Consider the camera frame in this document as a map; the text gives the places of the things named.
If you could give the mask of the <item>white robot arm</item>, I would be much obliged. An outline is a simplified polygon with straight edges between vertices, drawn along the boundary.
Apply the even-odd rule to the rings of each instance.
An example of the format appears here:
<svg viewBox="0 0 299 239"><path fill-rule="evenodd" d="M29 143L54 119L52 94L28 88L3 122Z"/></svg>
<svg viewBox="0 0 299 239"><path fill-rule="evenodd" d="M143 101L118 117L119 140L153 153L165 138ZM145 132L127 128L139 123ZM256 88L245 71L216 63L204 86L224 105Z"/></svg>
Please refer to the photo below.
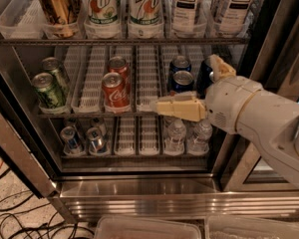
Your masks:
<svg viewBox="0 0 299 239"><path fill-rule="evenodd" d="M183 120L210 123L250 140L261 157L299 189L299 104L263 89L242 76L219 56L207 59L213 83L204 99L194 92L158 98L153 112Z"/></svg>

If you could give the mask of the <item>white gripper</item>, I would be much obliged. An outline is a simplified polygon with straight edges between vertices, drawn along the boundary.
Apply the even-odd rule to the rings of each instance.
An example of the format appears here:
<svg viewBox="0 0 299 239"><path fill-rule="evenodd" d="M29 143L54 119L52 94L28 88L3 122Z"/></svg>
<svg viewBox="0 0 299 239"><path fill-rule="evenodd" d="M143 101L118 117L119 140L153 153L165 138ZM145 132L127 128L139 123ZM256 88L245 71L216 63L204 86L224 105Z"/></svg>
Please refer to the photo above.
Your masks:
<svg viewBox="0 0 299 239"><path fill-rule="evenodd" d="M190 121L204 120L207 112L212 125L235 134L243 106L263 87L250 79L235 77L235 69L215 54L209 57L209 64L215 83L208 87L205 101L197 96L197 92L184 92L160 97L151 101L149 107L158 115Z"/></svg>

